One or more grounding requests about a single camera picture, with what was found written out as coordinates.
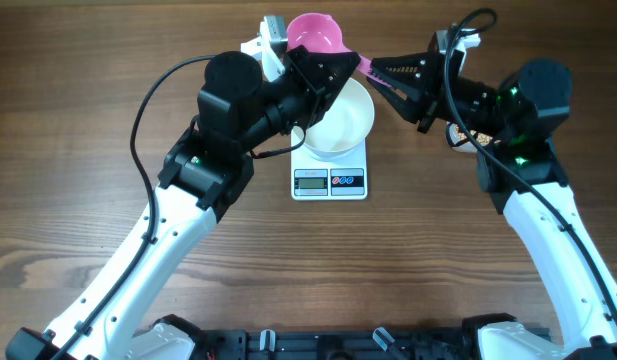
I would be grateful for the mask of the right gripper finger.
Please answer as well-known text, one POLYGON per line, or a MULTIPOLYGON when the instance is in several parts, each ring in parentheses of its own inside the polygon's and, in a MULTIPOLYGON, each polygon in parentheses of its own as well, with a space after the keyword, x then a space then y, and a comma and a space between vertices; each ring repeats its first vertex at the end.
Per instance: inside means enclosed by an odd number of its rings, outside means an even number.
POLYGON ((374 58, 371 72, 378 79, 392 87, 401 85, 414 87, 434 71, 436 54, 422 52, 396 57, 374 58))
POLYGON ((367 76, 366 80, 402 119, 415 124, 422 118, 426 84, 421 78, 405 75, 375 80, 367 76))

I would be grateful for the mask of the pink plastic scoop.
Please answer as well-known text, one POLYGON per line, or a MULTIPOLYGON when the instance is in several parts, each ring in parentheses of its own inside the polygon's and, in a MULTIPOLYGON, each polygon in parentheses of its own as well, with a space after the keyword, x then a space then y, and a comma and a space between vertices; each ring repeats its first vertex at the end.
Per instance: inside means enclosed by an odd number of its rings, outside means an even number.
POLYGON ((294 51, 302 47, 309 59, 314 63, 321 60, 321 64, 336 69, 352 69, 352 65, 345 64, 357 55, 359 62, 356 70, 368 79, 392 89, 392 86, 381 80, 371 69, 371 60, 350 50, 343 41, 343 32, 329 14, 305 13, 293 19, 287 27, 288 50, 294 51))

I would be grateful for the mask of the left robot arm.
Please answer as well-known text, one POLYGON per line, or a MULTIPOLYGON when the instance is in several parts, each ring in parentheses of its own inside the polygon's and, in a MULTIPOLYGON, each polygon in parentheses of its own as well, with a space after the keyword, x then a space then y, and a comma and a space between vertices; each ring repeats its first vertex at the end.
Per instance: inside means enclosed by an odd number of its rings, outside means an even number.
POLYGON ((43 331, 19 329, 9 359, 195 359, 201 332, 175 317, 147 330, 145 313, 184 257, 220 222, 254 174, 261 145, 318 123, 360 58, 354 52, 289 50, 283 73, 265 80, 252 56, 204 59, 198 112, 168 152, 148 204, 93 282, 43 331))

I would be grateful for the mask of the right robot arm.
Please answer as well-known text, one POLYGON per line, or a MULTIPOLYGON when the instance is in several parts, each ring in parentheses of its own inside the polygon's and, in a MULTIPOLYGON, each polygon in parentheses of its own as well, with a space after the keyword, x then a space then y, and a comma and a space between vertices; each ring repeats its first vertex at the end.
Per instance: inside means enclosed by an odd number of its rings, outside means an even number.
POLYGON ((489 137, 476 148, 479 186, 523 241, 554 306, 562 346, 499 313, 464 320, 471 354, 617 359, 617 283, 578 214, 553 144, 570 113, 570 71, 539 58, 492 88, 461 76, 465 53, 463 43, 447 41, 423 53, 376 58, 368 80, 420 132, 441 119, 468 142, 489 137))

